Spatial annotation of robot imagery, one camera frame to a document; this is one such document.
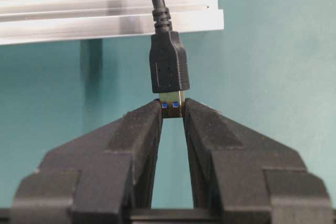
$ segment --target cable strain relief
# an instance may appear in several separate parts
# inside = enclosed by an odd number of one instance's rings
[[[158,8],[153,11],[153,19],[155,21],[155,33],[163,33],[165,31],[172,31],[172,22],[170,21],[171,16],[169,13],[169,9]]]

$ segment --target metal connector shell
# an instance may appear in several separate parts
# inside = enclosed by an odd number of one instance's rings
[[[160,93],[163,118],[181,118],[184,116],[184,91]]]

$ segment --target black usb cable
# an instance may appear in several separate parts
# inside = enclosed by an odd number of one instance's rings
[[[185,49],[173,31],[164,0],[152,0],[155,34],[152,35],[150,68],[153,93],[159,93],[164,118],[184,114],[184,90],[190,88]]]

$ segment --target metal plate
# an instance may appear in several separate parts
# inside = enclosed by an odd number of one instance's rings
[[[166,0],[174,30],[224,29],[218,0]],[[0,0],[0,45],[154,32],[151,0]]]

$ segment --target teal wall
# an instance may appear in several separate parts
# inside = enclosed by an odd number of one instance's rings
[[[336,0],[219,2],[224,31],[182,35],[187,96],[297,149],[335,203]],[[149,36],[0,47],[0,207],[47,150],[156,98],[149,47]],[[155,179],[154,207],[192,207],[181,120],[164,122]]]

